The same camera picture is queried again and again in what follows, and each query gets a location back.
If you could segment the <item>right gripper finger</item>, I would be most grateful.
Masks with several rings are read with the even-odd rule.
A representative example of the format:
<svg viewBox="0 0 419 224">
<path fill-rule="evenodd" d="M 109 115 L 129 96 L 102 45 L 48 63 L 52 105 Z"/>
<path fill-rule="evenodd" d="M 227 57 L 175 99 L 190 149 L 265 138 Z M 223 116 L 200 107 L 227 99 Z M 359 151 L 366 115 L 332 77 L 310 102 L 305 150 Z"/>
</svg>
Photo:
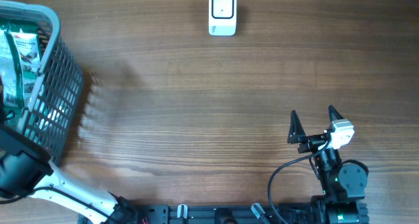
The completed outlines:
<svg viewBox="0 0 419 224">
<path fill-rule="evenodd" d="M 331 122 L 342 120 L 344 117 L 336 110 L 336 108 L 333 105 L 330 105 L 328 107 L 329 112 L 329 119 Z"/>
<path fill-rule="evenodd" d="M 306 134 L 302 127 L 299 116 L 297 115 L 297 112 L 295 110 L 292 110 L 287 142 L 290 144 L 296 144 L 302 143 L 305 140 Z"/>
</svg>

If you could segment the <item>green white packaged product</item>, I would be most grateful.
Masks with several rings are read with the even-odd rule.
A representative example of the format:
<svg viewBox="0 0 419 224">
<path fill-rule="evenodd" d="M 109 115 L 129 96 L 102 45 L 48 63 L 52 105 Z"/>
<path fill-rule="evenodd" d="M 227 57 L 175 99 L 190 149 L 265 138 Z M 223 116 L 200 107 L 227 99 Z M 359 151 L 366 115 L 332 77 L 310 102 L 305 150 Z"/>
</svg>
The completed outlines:
<svg viewBox="0 0 419 224">
<path fill-rule="evenodd" d="M 1 84 L 5 124 L 18 126 L 38 78 L 42 57 L 39 28 L 25 20 L 1 19 Z"/>
</svg>

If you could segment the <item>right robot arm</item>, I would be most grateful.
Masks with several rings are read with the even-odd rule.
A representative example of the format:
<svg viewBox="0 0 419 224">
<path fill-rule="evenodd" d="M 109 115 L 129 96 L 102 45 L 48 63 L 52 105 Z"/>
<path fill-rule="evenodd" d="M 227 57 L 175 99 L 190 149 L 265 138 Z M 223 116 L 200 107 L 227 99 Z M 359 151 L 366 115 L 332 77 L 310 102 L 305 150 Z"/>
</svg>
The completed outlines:
<svg viewBox="0 0 419 224">
<path fill-rule="evenodd" d="M 298 144 L 300 154 L 309 154 L 309 163 L 320 181 L 322 195 L 304 206 L 307 223 L 368 223 L 365 198 L 369 170 L 357 160 L 342 160 L 338 150 L 355 134 L 353 124 L 332 105 L 330 125 L 321 134 L 306 135 L 297 112 L 291 112 L 287 142 Z"/>
</svg>

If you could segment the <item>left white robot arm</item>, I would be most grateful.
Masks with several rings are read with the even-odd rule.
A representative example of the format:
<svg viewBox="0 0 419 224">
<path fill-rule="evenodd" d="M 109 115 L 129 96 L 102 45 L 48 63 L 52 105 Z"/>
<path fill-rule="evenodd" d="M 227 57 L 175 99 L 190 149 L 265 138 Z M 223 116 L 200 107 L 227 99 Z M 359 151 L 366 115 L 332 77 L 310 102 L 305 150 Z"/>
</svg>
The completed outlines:
<svg viewBox="0 0 419 224">
<path fill-rule="evenodd" d="M 69 176 L 45 149 L 5 125 L 1 150 L 2 205 L 38 198 L 77 212 L 85 218 L 83 223 L 141 223 L 140 212 L 125 198 Z"/>
</svg>

